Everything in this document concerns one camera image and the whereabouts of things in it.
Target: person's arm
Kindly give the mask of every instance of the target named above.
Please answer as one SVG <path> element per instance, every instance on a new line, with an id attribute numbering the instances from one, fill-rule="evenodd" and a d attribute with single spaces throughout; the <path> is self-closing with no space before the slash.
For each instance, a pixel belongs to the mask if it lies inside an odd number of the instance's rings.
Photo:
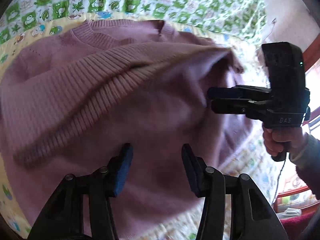
<path id="1" fill-rule="evenodd" d="M 296 165 L 298 176 L 320 199 L 320 141 L 302 131 L 302 128 L 271 130 L 263 128 L 267 152 L 277 156 L 284 149 L 283 142 L 290 142 L 289 159 Z"/>

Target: ribbed collar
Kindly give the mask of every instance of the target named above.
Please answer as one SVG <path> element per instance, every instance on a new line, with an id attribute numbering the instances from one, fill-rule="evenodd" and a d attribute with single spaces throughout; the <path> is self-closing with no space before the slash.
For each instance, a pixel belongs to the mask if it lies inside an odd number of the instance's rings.
<path id="1" fill-rule="evenodd" d="M 94 29 L 104 27 L 145 27 L 157 29 L 159 32 L 159 41 L 171 41 L 174 36 L 174 28 L 168 23 L 162 20 L 148 20 L 148 21 L 133 21 L 133 20 L 99 20 L 99 21 L 87 21 L 83 24 L 72 29 L 73 34 L 81 42 L 99 49 L 109 49 L 111 47 L 122 46 L 130 43 L 137 43 L 138 41 L 133 38 L 127 38 L 123 40 L 117 40 L 112 36 L 95 31 Z"/>

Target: pink sweater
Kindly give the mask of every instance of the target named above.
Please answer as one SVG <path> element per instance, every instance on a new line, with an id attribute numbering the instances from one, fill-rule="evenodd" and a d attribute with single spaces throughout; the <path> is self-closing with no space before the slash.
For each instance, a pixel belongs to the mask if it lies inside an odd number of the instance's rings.
<path id="1" fill-rule="evenodd" d="M 242 71 L 230 49 L 163 21 L 84 22 L 25 48 L 1 81 L 0 147 L 28 221 L 66 174 L 92 173 L 125 142 L 132 166 L 111 202 L 119 237 L 194 206 L 181 146 L 215 167 L 239 152 L 252 121 L 214 114 L 205 95 Z"/>

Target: device handle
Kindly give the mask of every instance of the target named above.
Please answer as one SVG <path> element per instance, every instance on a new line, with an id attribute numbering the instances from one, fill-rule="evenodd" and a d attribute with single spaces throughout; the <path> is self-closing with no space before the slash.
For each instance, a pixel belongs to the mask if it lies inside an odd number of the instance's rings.
<path id="1" fill-rule="evenodd" d="M 284 149 L 282 152 L 278 153 L 277 156 L 271 157 L 275 162 L 283 162 L 286 159 L 287 152 L 289 151 L 289 147 L 290 147 L 290 142 L 283 143 L 283 146 L 284 146 Z"/>

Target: white wall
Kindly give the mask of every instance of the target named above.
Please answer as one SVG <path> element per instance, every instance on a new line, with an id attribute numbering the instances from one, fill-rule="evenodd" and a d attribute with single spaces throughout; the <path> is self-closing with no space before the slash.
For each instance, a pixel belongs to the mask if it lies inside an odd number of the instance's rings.
<path id="1" fill-rule="evenodd" d="M 305 51 L 320 33 L 320 28 L 302 0 L 265 0 L 265 3 L 268 23 L 264 37 L 272 29 L 272 20 L 277 19 L 266 42 L 288 41 Z"/>

